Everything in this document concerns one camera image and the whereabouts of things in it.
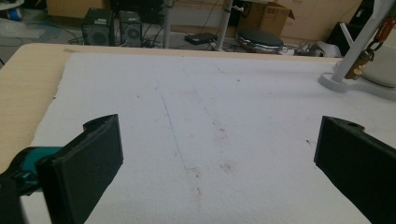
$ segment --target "black cable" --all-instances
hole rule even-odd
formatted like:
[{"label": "black cable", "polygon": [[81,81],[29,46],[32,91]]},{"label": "black cable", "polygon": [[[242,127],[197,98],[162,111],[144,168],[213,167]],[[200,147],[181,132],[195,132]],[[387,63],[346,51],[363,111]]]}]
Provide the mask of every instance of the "black cable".
[{"label": "black cable", "polygon": [[202,50],[208,50],[208,49],[210,48],[211,44],[212,44],[212,42],[209,42],[209,43],[207,44],[206,49],[202,49]]},{"label": "black cable", "polygon": [[160,32],[161,32],[162,29],[163,29],[163,28],[161,27],[160,31],[155,35],[155,38],[154,38],[154,40],[152,41],[152,44],[151,44],[151,47],[152,47],[152,48],[154,48],[155,41],[157,40],[157,37],[158,37],[158,35],[160,34]]},{"label": "black cable", "polygon": [[82,45],[84,43],[83,36],[78,38],[73,38],[67,41],[70,45]]},{"label": "black cable", "polygon": [[246,52],[246,50],[244,48],[242,48],[241,46],[239,46],[239,45],[230,44],[230,43],[224,43],[223,46],[226,47],[226,48],[223,48],[223,49],[225,51],[227,51],[227,52],[230,52],[230,51],[228,51],[228,49],[232,49],[233,52]]},{"label": "black cable", "polygon": [[251,11],[251,2],[244,2],[243,8],[241,16],[247,18]]},{"label": "black cable", "polygon": [[212,9],[210,9],[209,15],[206,18],[206,22],[204,26],[201,28],[201,31],[198,34],[201,34],[204,28],[206,27],[207,23],[209,22],[210,16],[212,15],[213,9],[215,9],[215,6],[218,4],[219,0],[216,1],[216,3],[213,5]]},{"label": "black cable", "polygon": [[145,33],[143,33],[142,38],[145,39],[146,33],[148,32],[149,28],[151,27],[152,23],[149,24],[148,28],[146,29]]},{"label": "black cable", "polygon": [[157,34],[152,35],[151,37],[144,38],[144,39],[150,40],[151,38],[154,38],[156,35],[158,35],[158,34],[160,33],[160,31],[157,30]]},{"label": "black cable", "polygon": [[119,31],[120,31],[120,36],[121,36],[121,28],[120,27],[121,27],[121,25],[119,25],[119,27],[116,30],[116,37],[117,37],[117,34],[119,33]]}]

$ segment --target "black speaker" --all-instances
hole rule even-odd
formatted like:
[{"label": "black speaker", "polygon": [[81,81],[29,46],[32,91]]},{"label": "black speaker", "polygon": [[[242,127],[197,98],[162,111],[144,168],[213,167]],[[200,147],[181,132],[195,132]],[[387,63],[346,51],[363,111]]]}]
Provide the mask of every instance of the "black speaker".
[{"label": "black speaker", "polygon": [[[358,35],[361,33],[363,26],[354,25],[354,24],[346,24],[346,28],[349,31],[350,36],[353,40],[358,38]],[[326,40],[326,43],[336,45],[343,56],[346,56],[349,51],[349,44],[347,43],[347,39],[341,29],[340,22],[332,29],[332,33],[329,38]]]},{"label": "black speaker", "polygon": [[137,12],[120,11],[120,40],[126,47],[142,46],[142,22]]},{"label": "black speaker", "polygon": [[111,9],[136,11],[144,23],[163,24],[163,0],[110,0]]},{"label": "black speaker", "polygon": [[115,46],[113,11],[90,8],[81,26],[84,45]]},{"label": "black speaker", "polygon": [[374,0],[362,0],[349,24],[364,26],[373,14]]}]

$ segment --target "metal rod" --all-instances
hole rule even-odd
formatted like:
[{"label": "metal rod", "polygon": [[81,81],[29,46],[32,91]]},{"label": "metal rod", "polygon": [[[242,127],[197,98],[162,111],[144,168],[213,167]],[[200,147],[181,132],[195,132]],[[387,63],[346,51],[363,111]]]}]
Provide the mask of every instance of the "metal rod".
[{"label": "metal rod", "polygon": [[166,0],[164,3],[164,22],[163,22],[163,48],[169,47],[169,35],[171,31],[171,10],[173,7],[173,0]]},{"label": "metal rod", "polygon": [[223,8],[223,13],[220,21],[219,38],[216,42],[215,50],[222,50],[225,33],[227,31],[228,20],[230,19],[231,9],[233,7],[233,0],[228,0],[227,5]]},{"label": "metal rod", "polygon": [[347,52],[343,61],[332,76],[332,80],[341,82],[347,74],[353,63],[358,59],[361,51],[364,50],[375,34],[381,21],[388,15],[395,0],[375,0],[375,8],[372,17],[367,21],[366,25],[361,30],[358,38]]},{"label": "metal rod", "polygon": [[341,27],[341,30],[344,33],[344,36],[346,37],[346,42],[348,43],[349,46],[352,46],[354,41],[353,41],[353,38],[352,38],[352,36],[350,35],[350,33],[349,33],[348,29],[347,29],[346,24],[345,23],[340,23],[340,27]]}]

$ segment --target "black device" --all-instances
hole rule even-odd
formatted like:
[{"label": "black device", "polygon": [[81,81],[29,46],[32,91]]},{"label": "black device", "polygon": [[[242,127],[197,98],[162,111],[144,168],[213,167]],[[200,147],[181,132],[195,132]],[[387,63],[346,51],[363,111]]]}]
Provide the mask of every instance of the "black device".
[{"label": "black device", "polygon": [[[361,33],[363,26],[356,24],[346,24],[346,28],[349,31],[350,36],[353,40],[358,38],[358,35]],[[340,22],[335,24],[332,29],[332,33],[329,38],[326,40],[326,43],[336,45],[343,56],[347,54],[350,49],[349,44],[347,43],[347,38],[345,37],[343,30],[341,29]]]},{"label": "black device", "polygon": [[137,12],[120,11],[120,41],[126,47],[140,48],[142,46],[142,21]]},{"label": "black device", "polygon": [[90,8],[81,25],[84,45],[115,46],[113,11]]},{"label": "black device", "polygon": [[373,14],[374,0],[363,0],[349,24],[364,26]]},{"label": "black device", "polygon": [[184,39],[193,45],[201,45],[215,41],[218,37],[210,33],[202,33],[197,35],[186,35]]},{"label": "black device", "polygon": [[163,24],[163,0],[110,0],[113,11],[135,11],[144,23]]},{"label": "black device", "polygon": [[396,223],[396,149],[324,116],[314,162],[372,223]]},{"label": "black device", "polygon": [[64,147],[28,147],[0,174],[0,223],[24,224],[20,197],[42,189],[52,223],[84,223],[123,163],[118,115],[93,119]]}]

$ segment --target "chair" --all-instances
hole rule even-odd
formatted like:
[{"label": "chair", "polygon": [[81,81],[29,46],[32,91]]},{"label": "chair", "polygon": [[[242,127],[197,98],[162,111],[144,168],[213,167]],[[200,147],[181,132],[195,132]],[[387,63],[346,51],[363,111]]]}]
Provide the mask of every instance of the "chair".
[{"label": "chair", "polygon": [[275,53],[283,49],[283,41],[262,30],[240,30],[235,36],[236,42],[252,53]]}]

